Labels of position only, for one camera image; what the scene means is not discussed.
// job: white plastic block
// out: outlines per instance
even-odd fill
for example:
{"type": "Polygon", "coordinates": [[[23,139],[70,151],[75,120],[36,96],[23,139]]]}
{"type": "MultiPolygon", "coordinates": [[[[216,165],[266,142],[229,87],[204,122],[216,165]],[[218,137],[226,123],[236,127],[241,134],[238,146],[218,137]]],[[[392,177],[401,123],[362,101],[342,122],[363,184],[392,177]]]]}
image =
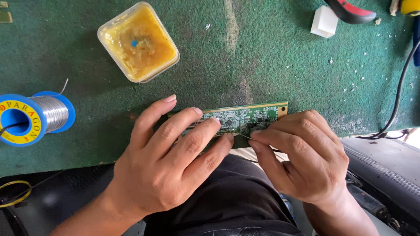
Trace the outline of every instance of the white plastic block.
{"type": "Polygon", "coordinates": [[[321,6],[315,11],[311,33],[329,38],[336,33],[339,18],[334,11],[326,6],[321,6]]]}

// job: circuit board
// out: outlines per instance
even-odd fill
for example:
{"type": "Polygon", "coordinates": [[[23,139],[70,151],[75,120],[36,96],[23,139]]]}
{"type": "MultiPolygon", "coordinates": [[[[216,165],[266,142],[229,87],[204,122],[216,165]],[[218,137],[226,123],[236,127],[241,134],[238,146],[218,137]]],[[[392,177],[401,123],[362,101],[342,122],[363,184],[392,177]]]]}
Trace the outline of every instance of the circuit board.
{"type": "Polygon", "coordinates": [[[192,123],[182,132],[177,142],[187,135],[194,127],[210,117],[219,118],[222,125],[214,137],[224,133],[245,135],[249,137],[252,131],[266,129],[271,123],[287,115],[288,102],[272,102],[238,107],[202,110],[202,119],[192,123]]]}

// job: solder wire spool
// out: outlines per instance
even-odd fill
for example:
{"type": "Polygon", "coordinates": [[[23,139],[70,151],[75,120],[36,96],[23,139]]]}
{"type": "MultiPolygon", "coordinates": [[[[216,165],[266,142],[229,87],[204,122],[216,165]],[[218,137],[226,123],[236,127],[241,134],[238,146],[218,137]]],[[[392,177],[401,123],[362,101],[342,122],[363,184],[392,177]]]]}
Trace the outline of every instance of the solder wire spool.
{"type": "Polygon", "coordinates": [[[47,133],[60,133],[69,129],[76,119],[73,104],[63,95],[44,91],[25,97],[18,94],[0,95],[1,141],[26,147],[39,141],[47,133]]]}

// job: green mat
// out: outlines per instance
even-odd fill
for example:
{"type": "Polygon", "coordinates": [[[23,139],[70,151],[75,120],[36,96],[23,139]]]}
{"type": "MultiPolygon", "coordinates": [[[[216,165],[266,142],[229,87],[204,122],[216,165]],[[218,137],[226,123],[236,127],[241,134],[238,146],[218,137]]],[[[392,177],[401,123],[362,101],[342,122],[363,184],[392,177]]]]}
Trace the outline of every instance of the green mat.
{"type": "MultiPolygon", "coordinates": [[[[150,1],[181,60],[146,84],[127,80],[97,38],[136,1],[9,2],[13,23],[0,24],[0,94],[60,91],[69,78],[64,95],[77,117],[32,146],[0,143],[0,176],[112,163],[135,118],[171,94],[174,111],[289,101],[289,113],[316,109],[341,137],[376,132],[391,115],[412,18],[390,16],[390,1],[351,2],[377,12],[381,24],[340,21],[325,39],[310,33],[321,0],[150,1]]],[[[411,63],[393,130],[420,126],[419,72],[411,63]]]]}

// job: solder wire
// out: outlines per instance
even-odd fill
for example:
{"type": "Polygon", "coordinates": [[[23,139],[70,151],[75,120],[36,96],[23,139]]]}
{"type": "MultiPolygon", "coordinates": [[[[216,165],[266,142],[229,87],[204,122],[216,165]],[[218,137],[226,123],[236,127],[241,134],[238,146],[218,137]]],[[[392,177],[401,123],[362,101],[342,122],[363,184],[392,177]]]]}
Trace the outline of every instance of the solder wire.
{"type": "Polygon", "coordinates": [[[60,100],[53,96],[37,96],[29,97],[29,99],[41,107],[47,119],[46,134],[63,127],[67,122],[68,109],[60,100]]]}

